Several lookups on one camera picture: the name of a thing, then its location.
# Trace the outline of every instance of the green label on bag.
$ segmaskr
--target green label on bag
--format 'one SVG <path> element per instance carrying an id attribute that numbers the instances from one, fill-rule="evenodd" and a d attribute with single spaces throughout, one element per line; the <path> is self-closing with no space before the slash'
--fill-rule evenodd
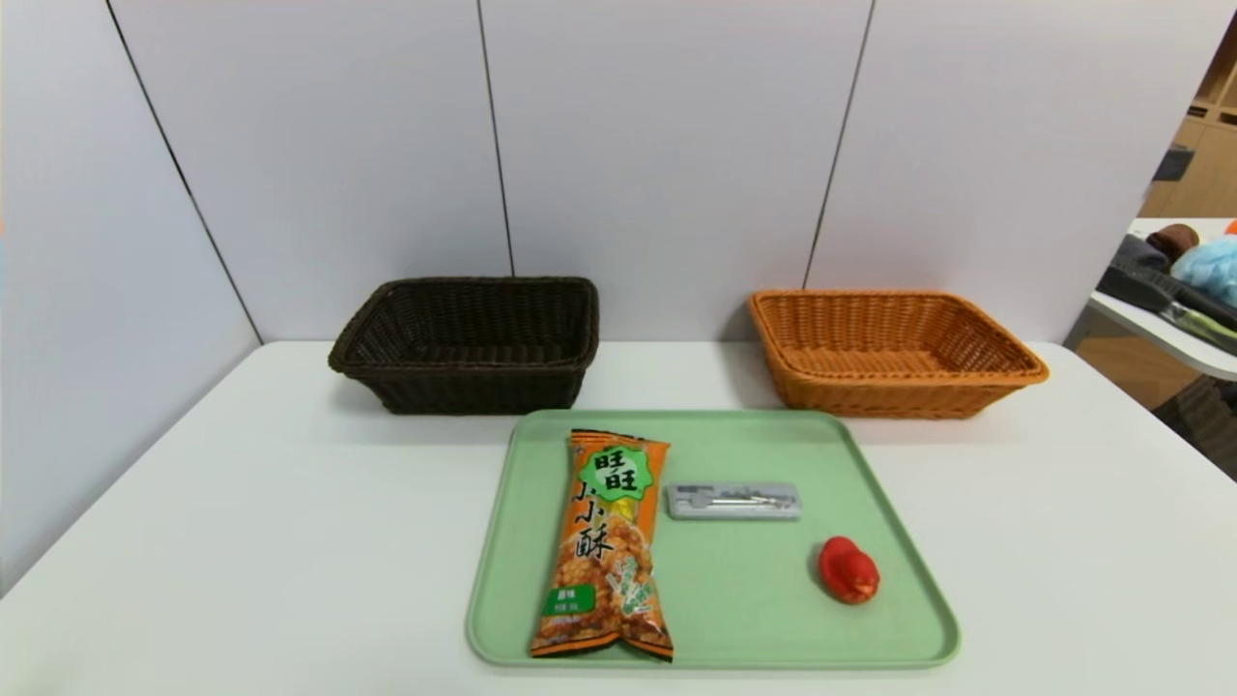
<path id="1" fill-rule="evenodd" d="M 591 585 L 555 587 L 549 591 L 549 597 L 546 598 L 546 608 L 542 609 L 542 616 L 583 614 L 591 612 L 596 605 L 597 590 Z"/>
<path id="2" fill-rule="evenodd" d="M 602 501 L 620 498 L 644 499 L 644 490 L 653 485 L 648 471 L 648 455 L 631 448 L 606 448 L 589 459 L 580 470 L 580 481 L 596 491 Z"/>

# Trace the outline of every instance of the red toy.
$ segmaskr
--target red toy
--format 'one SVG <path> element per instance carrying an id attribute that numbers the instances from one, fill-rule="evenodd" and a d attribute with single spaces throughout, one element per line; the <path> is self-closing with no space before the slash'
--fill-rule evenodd
<path id="1" fill-rule="evenodd" d="M 845 537 L 826 541 L 816 565 L 829 592 L 847 605 L 867 602 L 881 585 L 876 562 Z"/>

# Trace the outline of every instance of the tray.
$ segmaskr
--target tray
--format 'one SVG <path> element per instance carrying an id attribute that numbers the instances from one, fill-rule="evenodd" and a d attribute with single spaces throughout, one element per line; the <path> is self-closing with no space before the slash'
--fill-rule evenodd
<path id="1" fill-rule="evenodd" d="M 528 656 L 569 483 L 573 428 L 670 443 L 662 483 L 785 481 L 803 518 L 675 520 L 658 511 L 653 564 L 674 639 L 666 665 L 623 645 Z M 820 544 L 854 539 L 881 591 L 849 607 L 825 595 Z M 473 587 L 468 640 L 506 666 L 644 669 L 929 668 L 957 651 L 945 598 L 846 428 L 814 412 L 538 412 L 516 427 Z"/>

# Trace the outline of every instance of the snack bag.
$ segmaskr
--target snack bag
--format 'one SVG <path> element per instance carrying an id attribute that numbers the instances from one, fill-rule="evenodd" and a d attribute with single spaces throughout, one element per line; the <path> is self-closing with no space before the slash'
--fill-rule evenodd
<path id="1" fill-rule="evenodd" d="M 674 656 L 649 554 L 669 449 L 614 433 L 571 431 L 571 486 L 549 593 L 529 648 L 534 658 L 617 640 L 667 661 Z"/>

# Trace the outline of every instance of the table surface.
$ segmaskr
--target table surface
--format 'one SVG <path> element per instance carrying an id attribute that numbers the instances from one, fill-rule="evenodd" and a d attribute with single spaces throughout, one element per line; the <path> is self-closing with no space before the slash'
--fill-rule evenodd
<path id="1" fill-rule="evenodd" d="M 0 600 L 0 694 L 1237 692 L 1237 486 L 1032 347 L 1051 380 L 975 419 L 847 420 L 957 616 L 943 668 L 486 665 L 464 616 L 516 419 L 390 417 L 328 342 L 276 342 Z M 604 342 L 576 407 L 779 404 L 758 345 Z"/>
<path id="2" fill-rule="evenodd" d="M 1199 236 L 1206 241 L 1223 235 L 1231 221 L 1231 218 L 1138 218 L 1129 225 L 1129 232 L 1147 236 L 1173 223 L 1184 223 L 1197 230 Z M 1100 291 L 1091 293 L 1087 305 L 1159 345 L 1170 356 L 1200 373 L 1237 381 L 1237 356 L 1190 335 L 1159 315 Z"/>

